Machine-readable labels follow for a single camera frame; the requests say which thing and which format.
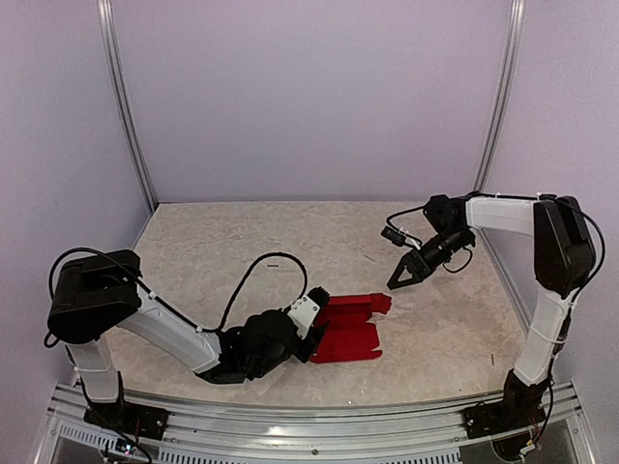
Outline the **red paper box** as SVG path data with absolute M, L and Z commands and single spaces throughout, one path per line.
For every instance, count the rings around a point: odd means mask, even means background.
M 386 315 L 392 298 L 382 293 L 333 296 L 316 320 L 326 331 L 312 363 L 350 363 L 371 361 L 382 356 L 374 315 Z

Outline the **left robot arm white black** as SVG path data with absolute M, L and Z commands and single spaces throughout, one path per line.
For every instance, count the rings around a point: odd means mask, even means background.
M 290 358 L 306 363 L 325 326 L 316 320 L 330 301 L 322 287 L 302 287 L 286 307 L 254 314 L 241 326 L 206 328 L 173 307 L 142 279 L 140 258 L 130 249 L 102 252 L 76 247 L 62 253 L 48 274 L 51 299 L 46 347 L 63 343 L 85 397 L 117 430 L 129 428 L 135 409 L 123 396 L 105 335 L 120 328 L 140 336 L 212 385 L 262 378 Z

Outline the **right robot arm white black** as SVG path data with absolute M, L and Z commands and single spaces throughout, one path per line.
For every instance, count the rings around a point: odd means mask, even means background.
M 545 382 L 551 362 L 565 341 L 567 321 L 596 265 L 588 216 L 576 198 L 553 194 L 439 194 L 421 210 L 435 234 L 400 258 L 388 288 L 396 290 L 428 279 L 454 254 L 473 246 L 480 231 L 503 231 L 530 238 L 536 306 L 512 375 L 526 388 Z

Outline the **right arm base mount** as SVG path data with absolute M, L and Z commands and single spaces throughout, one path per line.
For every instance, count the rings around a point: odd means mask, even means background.
M 533 423 L 540 425 L 546 419 L 544 408 L 541 406 L 512 411 L 503 401 L 477 403 L 465 408 L 461 416 L 468 439 L 501 434 Z

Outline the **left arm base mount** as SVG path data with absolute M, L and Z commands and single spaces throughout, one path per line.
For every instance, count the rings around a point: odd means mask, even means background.
M 87 423 L 153 440 L 162 439 L 168 418 L 165 409 L 135 403 L 95 403 L 84 414 Z

